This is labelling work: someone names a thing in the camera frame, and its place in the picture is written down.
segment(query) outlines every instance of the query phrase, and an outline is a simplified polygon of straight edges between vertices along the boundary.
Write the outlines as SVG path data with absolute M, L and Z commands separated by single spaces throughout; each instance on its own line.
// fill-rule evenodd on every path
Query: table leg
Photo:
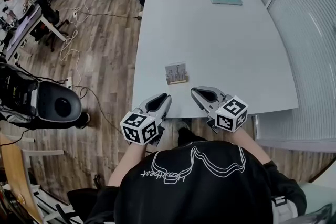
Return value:
M 65 37 L 50 22 L 48 22 L 48 20 L 44 16 L 42 16 L 41 21 L 48 27 L 49 30 L 53 31 L 60 40 L 62 40 L 63 42 L 66 41 Z
M 64 155 L 64 151 L 29 151 L 22 150 L 27 156 L 53 156 L 53 155 Z

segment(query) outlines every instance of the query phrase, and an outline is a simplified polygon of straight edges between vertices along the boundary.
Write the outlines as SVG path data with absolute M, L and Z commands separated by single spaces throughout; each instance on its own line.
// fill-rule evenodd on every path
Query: graphic print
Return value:
M 141 176 L 153 176 L 156 179 L 163 179 L 163 182 L 167 185 L 169 184 L 176 184 L 179 180 L 182 180 L 184 182 L 185 178 L 191 173 L 193 170 L 195 159 L 199 159 L 203 162 L 205 167 L 215 176 L 217 177 L 228 177 L 230 174 L 232 174 L 234 171 L 243 172 L 245 170 L 245 155 L 240 146 L 237 146 L 239 148 L 240 153 L 240 159 L 241 159 L 241 165 L 238 163 L 232 163 L 227 168 L 220 168 L 216 165 L 214 165 L 207 156 L 200 152 L 196 146 L 194 146 L 190 151 L 190 161 L 191 165 L 185 170 L 180 171 L 179 173 L 169 172 L 167 169 L 160 167 L 156 163 L 156 157 L 158 156 L 159 152 L 157 152 L 154 156 L 154 159 L 152 161 L 152 170 L 151 171 L 144 171 Z

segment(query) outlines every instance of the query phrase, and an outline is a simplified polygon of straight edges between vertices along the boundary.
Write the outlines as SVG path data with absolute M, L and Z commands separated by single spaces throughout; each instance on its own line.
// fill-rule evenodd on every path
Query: white table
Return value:
M 13 44 L 11 44 L 10 42 L 6 52 L 7 61 L 10 61 L 14 57 L 16 51 L 19 49 L 21 50 L 21 52 L 24 52 L 25 55 L 29 57 L 31 56 L 30 53 L 26 52 L 23 48 L 21 48 L 21 45 L 25 42 L 25 39 L 29 36 L 29 33 L 38 25 L 39 22 L 43 22 L 46 27 L 51 30 L 60 40 L 62 40 L 63 42 L 66 41 L 66 38 L 43 16 L 41 8 L 37 6 L 35 9 L 37 10 L 36 13 L 31 17 L 22 33 L 20 33 L 20 35 L 18 36 L 17 40 Z
M 166 92 L 168 118 L 204 117 L 190 95 L 195 86 L 239 96 L 249 114 L 298 107 L 286 50 L 261 0 L 146 0 L 136 58 L 133 108 Z M 164 67 L 177 62 L 190 80 L 168 86 Z

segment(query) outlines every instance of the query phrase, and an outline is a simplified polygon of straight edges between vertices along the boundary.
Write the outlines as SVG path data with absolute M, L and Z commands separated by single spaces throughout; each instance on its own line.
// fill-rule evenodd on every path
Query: sleeve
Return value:
M 267 171 L 271 186 L 271 194 L 273 196 L 284 196 L 292 201 L 298 211 L 298 215 L 304 215 L 307 208 L 306 195 L 294 179 L 289 179 L 278 171 L 278 167 L 274 162 L 264 165 Z
M 103 224 L 114 222 L 114 202 L 116 201 L 119 187 L 105 187 L 98 193 L 97 202 L 93 207 L 85 224 Z

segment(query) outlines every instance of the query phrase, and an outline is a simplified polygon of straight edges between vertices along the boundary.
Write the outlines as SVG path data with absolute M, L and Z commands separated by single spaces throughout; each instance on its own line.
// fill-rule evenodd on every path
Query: black t-shirt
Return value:
M 272 223 L 271 199 L 282 195 L 304 214 L 303 191 L 273 162 L 228 142 L 194 142 L 151 154 L 120 187 L 103 189 L 86 223 Z

